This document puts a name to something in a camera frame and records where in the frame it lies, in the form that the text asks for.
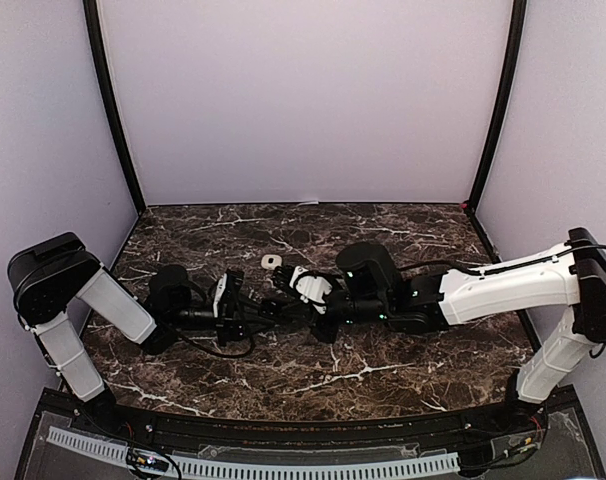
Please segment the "black earbud charging case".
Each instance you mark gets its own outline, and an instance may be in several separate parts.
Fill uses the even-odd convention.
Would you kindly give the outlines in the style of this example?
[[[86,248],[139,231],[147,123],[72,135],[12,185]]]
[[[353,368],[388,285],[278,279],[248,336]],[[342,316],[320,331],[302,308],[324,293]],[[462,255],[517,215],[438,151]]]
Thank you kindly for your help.
[[[274,322],[285,319],[284,309],[287,302],[280,299],[263,299],[259,306],[259,315]]]

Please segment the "white earbud charging case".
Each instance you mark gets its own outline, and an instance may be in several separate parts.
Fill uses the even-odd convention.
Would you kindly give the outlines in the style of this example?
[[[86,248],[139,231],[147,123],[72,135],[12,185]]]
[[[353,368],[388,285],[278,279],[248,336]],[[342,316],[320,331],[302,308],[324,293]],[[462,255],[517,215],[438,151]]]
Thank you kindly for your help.
[[[261,267],[268,271],[274,271],[283,264],[283,259],[280,255],[266,254],[261,259]]]

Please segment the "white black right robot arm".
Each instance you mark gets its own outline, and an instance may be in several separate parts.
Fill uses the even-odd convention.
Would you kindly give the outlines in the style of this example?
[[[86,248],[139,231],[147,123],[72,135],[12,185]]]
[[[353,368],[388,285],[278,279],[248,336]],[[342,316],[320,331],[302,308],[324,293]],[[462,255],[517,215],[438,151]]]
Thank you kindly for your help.
[[[334,342],[345,323],[382,322],[409,334],[463,325],[485,316],[561,305],[561,319],[510,379],[507,401],[493,413],[504,434],[517,432],[556,385],[597,345],[606,345],[606,245],[585,228],[565,242],[513,261],[403,278],[387,249],[360,242],[336,258],[343,280],[296,270],[290,286],[311,304],[314,331]]]

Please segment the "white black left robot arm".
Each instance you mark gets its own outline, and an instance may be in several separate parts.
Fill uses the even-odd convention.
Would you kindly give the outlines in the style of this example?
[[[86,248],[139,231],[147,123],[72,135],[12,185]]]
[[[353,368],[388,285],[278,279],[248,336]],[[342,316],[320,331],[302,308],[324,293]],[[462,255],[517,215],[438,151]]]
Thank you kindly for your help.
[[[86,405],[84,417],[103,436],[124,427],[123,412],[82,341],[70,307],[77,303],[116,328],[147,355],[158,355],[188,331],[213,331],[220,344],[253,341],[274,326],[264,303],[245,298],[241,279],[225,274],[213,296],[190,278],[185,267],[170,264],[152,275],[148,296],[139,300],[81,239],[66,232],[16,253],[7,278],[13,307],[51,368],[74,397]]]

